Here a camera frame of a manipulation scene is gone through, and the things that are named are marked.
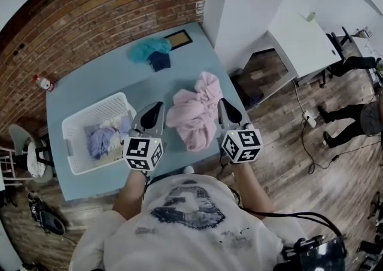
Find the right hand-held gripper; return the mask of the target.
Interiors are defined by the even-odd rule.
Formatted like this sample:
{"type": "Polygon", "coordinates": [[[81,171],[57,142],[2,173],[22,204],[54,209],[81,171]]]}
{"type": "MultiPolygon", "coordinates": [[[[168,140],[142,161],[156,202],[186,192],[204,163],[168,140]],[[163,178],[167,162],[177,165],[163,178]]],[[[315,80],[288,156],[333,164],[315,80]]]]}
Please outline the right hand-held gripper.
{"type": "Polygon", "coordinates": [[[255,161],[263,149],[260,131],[227,99],[221,98],[217,108],[219,124],[223,130],[227,129],[221,138],[220,148],[232,163],[255,161]]]}

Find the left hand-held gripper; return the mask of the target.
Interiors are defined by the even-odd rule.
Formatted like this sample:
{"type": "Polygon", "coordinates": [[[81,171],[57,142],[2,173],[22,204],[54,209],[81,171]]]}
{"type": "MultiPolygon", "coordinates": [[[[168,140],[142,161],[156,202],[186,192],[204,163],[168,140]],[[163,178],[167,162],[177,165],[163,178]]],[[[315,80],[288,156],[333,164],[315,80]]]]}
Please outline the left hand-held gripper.
{"type": "Polygon", "coordinates": [[[165,106],[155,102],[136,114],[124,138],[123,158],[131,170],[154,171],[165,151],[162,142],[165,106]]]}

